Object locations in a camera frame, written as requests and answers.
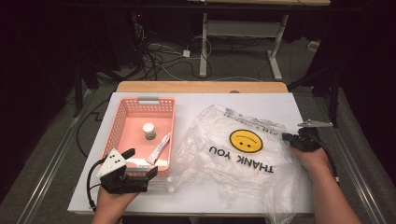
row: metal rail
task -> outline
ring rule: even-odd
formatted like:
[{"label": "metal rail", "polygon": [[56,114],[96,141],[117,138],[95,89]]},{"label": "metal rail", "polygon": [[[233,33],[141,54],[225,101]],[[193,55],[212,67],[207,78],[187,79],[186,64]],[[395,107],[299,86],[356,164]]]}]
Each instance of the metal rail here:
[{"label": "metal rail", "polygon": [[20,218],[18,219],[18,224],[23,223],[32,223],[35,213],[38,210],[41,202],[43,201],[48,189],[50,188],[50,184],[55,177],[59,166],[64,159],[64,155],[69,149],[69,145],[71,143],[71,139],[75,136],[78,125],[82,122],[82,119],[87,116],[88,107],[92,102],[93,96],[96,94],[96,91],[88,90],[84,96],[85,98],[85,106],[82,107],[81,113],[79,116],[73,119],[69,128],[67,129],[64,137],[62,138],[60,144],[57,146],[54,155],[47,166],[46,171],[41,176],[40,181],[35,187],[35,191],[33,192],[29,202],[26,204],[23,209]]},{"label": "metal rail", "polygon": [[[318,108],[320,109],[321,113],[326,115],[327,107],[323,100],[317,100],[317,102]],[[337,152],[340,154],[341,159],[346,166],[346,171],[348,172],[371,221],[374,224],[387,223],[384,215],[378,207],[378,203],[375,200],[374,194],[372,193],[370,186],[367,184],[366,180],[362,176],[355,160],[353,159],[353,156],[349,153],[344,138],[337,129],[332,128],[332,134],[335,138],[335,141],[337,142],[337,145],[339,146],[337,148]]]}]

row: white desk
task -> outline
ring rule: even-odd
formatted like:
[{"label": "white desk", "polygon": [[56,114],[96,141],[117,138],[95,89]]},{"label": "white desk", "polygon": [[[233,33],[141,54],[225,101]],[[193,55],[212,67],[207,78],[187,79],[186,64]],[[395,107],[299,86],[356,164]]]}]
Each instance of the white desk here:
[{"label": "white desk", "polygon": [[[283,123],[289,133],[297,133],[297,123],[302,122],[298,107],[291,93],[148,93],[117,92],[109,103],[104,121],[96,136],[92,150],[82,171],[73,194],[68,211],[78,214],[91,214],[85,184],[89,169],[100,159],[106,143],[112,118],[116,113],[119,99],[124,96],[170,96],[176,99],[176,118],[173,136],[173,150],[177,149],[191,122],[208,106],[223,105],[257,119],[269,119]],[[92,185],[99,183],[93,173]],[[92,190],[96,201],[98,188]],[[295,207],[297,214],[314,212],[311,182],[306,174],[300,179],[300,195]],[[214,188],[208,184],[177,188],[173,193],[167,191],[159,177],[148,184],[148,192],[139,196],[126,209],[126,214],[146,216],[234,216],[262,217],[264,208],[259,202],[239,198],[231,206],[219,199]]]},{"label": "white desk", "polygon": [[[205,4],[225,3],[225,4],[265,4],[284,6],[304,6],[317,7],[328,6],[330,0],[205,0]],[[282,35],[286,28],[289,15],[283,15],[280,22],[257,22],[257,21],[215,21],[208,20],[207,13],[204,13],[202,31],[202,52],[200,61],[200,77],[206,77],[207,66],[207,36],[208,35],[232,35],[232,36],[253,36],[253,37],[274,37],[275,43],[271,50],[267,51],[267,57],[271,65],[275,80],[281,81],[282,75],[276,61],[277,50],[282,40]]]}]

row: forearm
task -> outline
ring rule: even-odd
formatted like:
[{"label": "forearm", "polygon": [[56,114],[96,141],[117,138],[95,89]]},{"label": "forearm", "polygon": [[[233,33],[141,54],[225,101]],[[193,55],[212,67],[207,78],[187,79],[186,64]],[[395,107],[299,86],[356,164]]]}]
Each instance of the forearm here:
[{"label": "forearm", "polygon": [[319,167],[309,172],[309,176],[313,182],[317,223],[361,223],[328,167]]}]

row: human hand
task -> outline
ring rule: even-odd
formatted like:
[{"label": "human hand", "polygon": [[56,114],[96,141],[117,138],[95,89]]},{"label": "human hand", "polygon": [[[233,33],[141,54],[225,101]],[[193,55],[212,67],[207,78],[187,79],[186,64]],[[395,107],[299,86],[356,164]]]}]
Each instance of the human hand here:
[{"label": "human hand", "polygon": [[99,188],[96,212],[92,223],[117,223],[128,204],[138,193],[109,194],[102,187]]},{"label": "human hand", "polygon": [[330,170],[329,158],[323,148],[311,152],[302,152],[295,147],[289,147],[289,149],[300,158],[302,166],[308,173],[323,169]]}]

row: wooden table edge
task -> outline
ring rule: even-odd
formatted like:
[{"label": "wooden table edge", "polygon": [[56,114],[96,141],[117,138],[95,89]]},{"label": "wooden table edge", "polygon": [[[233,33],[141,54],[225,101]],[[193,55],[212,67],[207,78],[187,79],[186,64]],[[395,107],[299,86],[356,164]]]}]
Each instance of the wooden table edge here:
[{"label": "wooden table edge", "polygon": [[285,93],[283,82],[122,81],[117,92]]}]

